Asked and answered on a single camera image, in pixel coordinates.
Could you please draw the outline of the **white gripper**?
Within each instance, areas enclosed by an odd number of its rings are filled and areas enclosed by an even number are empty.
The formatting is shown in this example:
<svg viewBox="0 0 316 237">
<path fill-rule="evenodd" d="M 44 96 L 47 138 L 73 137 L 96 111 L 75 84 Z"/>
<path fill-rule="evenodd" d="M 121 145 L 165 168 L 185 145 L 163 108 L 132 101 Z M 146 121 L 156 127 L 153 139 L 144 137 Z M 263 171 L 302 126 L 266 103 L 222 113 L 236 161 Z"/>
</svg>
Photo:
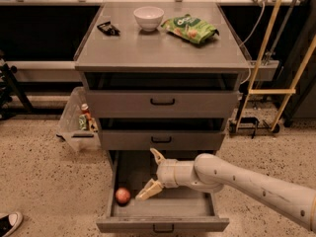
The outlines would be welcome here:
<svg viewBox="0 0 316 237">
<path fill-rule="evenodd" d="M 176 159 L 166 159 L 155 148 L 150 152 L 155 158 L 158 166 L 157 180 L 149 180 L 145 187 L 135 197 L 137 200 L 146 200 L 162 192 L 164 188 L 177 188 L 180 186 L 193 187 L 198 183 L 193 161 L 180 161 Z"/>
</svg>

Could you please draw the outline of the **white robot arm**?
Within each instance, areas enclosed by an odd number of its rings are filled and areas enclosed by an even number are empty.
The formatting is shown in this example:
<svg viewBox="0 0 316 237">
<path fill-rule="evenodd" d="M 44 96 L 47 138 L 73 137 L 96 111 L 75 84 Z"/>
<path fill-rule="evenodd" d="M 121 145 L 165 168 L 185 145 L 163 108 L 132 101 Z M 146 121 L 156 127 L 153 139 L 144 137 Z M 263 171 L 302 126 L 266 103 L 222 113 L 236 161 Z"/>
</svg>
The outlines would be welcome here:
<svg viewBox="0 0 316 237">
<path fill-rule="evenodd" d="M 193 160 L 165 158 L 157 149 L 151 153 L 157 164 L 151 179 L 138 193 L 138 200 L 151 198 L 164 189 L 188 187 L 203 193 L 217 193 L 230 186 L 264 204 L 307 230 L 316 232 L 316 191 L 267 175 L 237 167 L 207 153 Z"/>
</svg>

